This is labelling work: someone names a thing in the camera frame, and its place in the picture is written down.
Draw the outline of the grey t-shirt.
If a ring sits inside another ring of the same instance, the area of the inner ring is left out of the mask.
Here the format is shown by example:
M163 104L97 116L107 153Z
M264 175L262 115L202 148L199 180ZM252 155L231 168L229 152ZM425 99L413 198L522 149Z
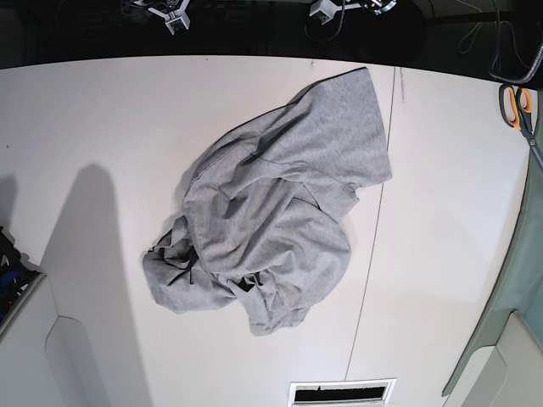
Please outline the grey t-shirt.
M358 191L391 176L370 72L308 86L201 157L181 215L143 257L154 301L178 314L239 302L256 336L298 326L346 272Z

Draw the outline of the green plastic bin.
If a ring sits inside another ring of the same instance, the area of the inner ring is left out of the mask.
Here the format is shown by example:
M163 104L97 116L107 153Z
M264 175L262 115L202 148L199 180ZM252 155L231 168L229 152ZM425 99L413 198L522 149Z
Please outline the green plastic bin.
M542 102L532 109L542 152ZM530 149L501 271L442 394L448 406L542 404L542 170Z

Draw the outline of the orange handled scissors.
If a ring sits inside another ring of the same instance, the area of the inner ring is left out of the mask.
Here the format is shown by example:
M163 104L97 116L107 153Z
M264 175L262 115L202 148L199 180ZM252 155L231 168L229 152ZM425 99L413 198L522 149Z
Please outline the orange handled scissors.
M537 165L542 170L542 152L537 144L532 125L532 99L529 90L510 84L502 84L498 90L501 117L511 128L521 131L529 145Z

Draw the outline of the white plastic bin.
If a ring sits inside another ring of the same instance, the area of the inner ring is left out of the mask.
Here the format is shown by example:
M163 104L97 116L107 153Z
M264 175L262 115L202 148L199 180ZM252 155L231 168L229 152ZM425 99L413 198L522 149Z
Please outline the white plastic bin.
M84 326L59 315L45 276L1 326L2 406L90 406L92 351Z

